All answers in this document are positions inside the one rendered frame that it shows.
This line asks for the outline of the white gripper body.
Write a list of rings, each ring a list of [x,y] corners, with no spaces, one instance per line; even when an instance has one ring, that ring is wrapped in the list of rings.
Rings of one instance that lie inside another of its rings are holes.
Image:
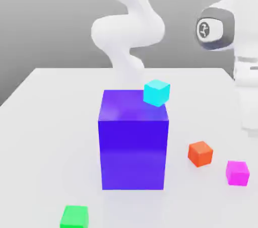
[[[258,83],[235,80],[239,98],[241,128],[249,137],[258,137]]]

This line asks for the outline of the small cyan cube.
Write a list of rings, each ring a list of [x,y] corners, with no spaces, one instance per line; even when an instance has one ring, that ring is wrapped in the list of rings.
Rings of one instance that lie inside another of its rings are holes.
[[[164,105],[170,96],[170,84],[152,80],[144,85],[143,101],[156,107]]]

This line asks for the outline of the small green cube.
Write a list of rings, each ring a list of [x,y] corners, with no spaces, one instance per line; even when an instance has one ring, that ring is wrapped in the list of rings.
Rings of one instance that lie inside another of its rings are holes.
[[[60,220],[59,228],[88,228],[87,206],[67,205]]]

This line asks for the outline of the small magenta cube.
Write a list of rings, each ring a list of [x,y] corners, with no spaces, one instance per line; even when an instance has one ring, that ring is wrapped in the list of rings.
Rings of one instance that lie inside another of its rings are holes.
[[[226,178],[229,185],[247,186],[250,171],[245,161],[228,161]]]

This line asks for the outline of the small orange cube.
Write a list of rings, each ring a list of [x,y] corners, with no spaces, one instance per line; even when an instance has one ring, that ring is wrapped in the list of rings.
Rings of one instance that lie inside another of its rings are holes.
[[[196,167],[210,164],[212,157],[213,149],[204,141],[198,141],[189,145],[188,158]]]

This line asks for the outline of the large blue box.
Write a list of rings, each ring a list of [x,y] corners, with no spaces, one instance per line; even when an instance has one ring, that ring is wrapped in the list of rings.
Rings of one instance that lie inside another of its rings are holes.
[[[104,90],[98,134],[104,190],[164,188],[169,119],[142,90]]]

